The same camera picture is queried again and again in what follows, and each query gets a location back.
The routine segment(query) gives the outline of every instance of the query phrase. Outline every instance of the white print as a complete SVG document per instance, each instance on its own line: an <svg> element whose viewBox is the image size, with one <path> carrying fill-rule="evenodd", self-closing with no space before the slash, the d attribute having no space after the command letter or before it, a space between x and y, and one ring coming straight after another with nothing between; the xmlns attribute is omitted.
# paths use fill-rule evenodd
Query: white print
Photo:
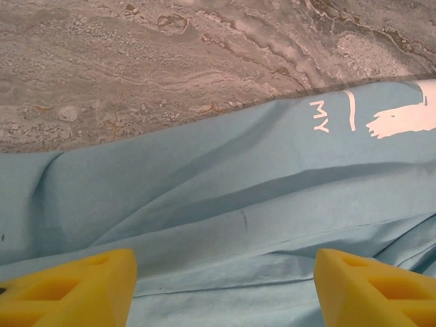
<svg viewBox="0 0 436 327"><path fill-rule="evenodd" d="M349 99L349 126L352 131L356 130L356 124L354 122L356 115L356 99L354 98L354 94L350 90L344 90L348 95Z"/></svg>
<svg viewBox="0 0 436 327"><path fill-rule="evenodd" d="M316 131L317 129L319 129L319 130L321 130L321 131L324 131L324 132L328 133L328 132L329 132L329 131L328 131L328 128L324 127L324 125L327 124L327 123L328 123L328 118L326 118L326 120L323 121L322 124L321 124L320 126L315 126L313 129L314 129L315 131Z"/></svg>
<svg viewBox="0 0 436 327"><path fill-rule="evenodd" d="M378 139L407 131L430 131L436 128L436 80L416 81L422 102L380 111L367 124L371 136Z"/></svg>
<svg viewBox="0 0 436 327"><path fill-rule="evenodd" d="M322 110L322 106L324 105L324 101L321 100L321 101L311 102L310 105L311 106L318 106L318 108L316 108L316 110L318 110L319 114L313 115L314 119L327 117L327 112Z"/></svg>
<svg viewBox="0 0 436 327"><path fill-rule="evenodd" d="M315 102L310 102L309 103L310 106L318 106L318 108L316 108L316 110L319 112L319 114L315 114L313 115L314 119L318 119L318 118L323 118L323 117L327 117L327 112L325 112L324 110L322 110L322 106L324 105L324 101L315 101ZM324 131L326 133L328 133L328 128L324 127L325 124L327 124L328 122L328 118L324 119L324 121L322 122L321 125L319 126L315 126L313 128L313 130L320 130L320 131Z"/></svg>

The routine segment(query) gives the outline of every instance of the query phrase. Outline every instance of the light blue fabric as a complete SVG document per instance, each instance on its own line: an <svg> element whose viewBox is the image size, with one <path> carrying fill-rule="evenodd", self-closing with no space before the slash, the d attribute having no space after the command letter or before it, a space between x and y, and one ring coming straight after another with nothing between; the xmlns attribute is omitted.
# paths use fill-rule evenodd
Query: light blue fabric
<svg viewBox="0 0 436 327"><path fill-rule="evenodd" d="M323 326L319 248L436 277L435 99L384 82L0 155L0 279L132 248L128 327Z"/></svg>

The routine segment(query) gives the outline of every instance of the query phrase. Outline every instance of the marble veining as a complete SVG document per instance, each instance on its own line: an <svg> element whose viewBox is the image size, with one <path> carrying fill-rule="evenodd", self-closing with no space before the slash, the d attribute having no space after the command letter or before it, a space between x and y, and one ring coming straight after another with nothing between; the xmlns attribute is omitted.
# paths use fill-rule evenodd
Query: marble veining
<svg viewBox="0 0 436 327"><path fill-rule="evenodd" d="M436 77L436 1L0 0L0 151Z"/></svg>

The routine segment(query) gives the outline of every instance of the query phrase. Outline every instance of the yellow foam block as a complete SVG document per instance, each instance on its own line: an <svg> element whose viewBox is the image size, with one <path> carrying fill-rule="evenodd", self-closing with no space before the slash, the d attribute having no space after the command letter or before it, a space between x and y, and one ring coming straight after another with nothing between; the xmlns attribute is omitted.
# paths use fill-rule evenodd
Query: yellow foam block
<svg viewBox="0 0 436 327"><path fill-rule="evenodd" d="M124 327L136 261L119 249L0 283L1 327Z"/></svg>
<svg viewBox="0 0 436 327"><path fill-rule="evenodd" d="M332 249L313 274L326 327L436 327L436 279Z"/></svg>

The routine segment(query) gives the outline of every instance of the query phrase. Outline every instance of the gray marble countertop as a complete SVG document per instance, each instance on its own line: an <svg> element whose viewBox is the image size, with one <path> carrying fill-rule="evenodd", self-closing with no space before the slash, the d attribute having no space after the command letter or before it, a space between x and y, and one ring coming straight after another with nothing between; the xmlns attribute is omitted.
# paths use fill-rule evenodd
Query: gray marble countertop
<svg viewBox="0 0 436 327"><path fill-rule="evenodd" d="M436 1L0 0L0 152L436 77Z"/></svg>

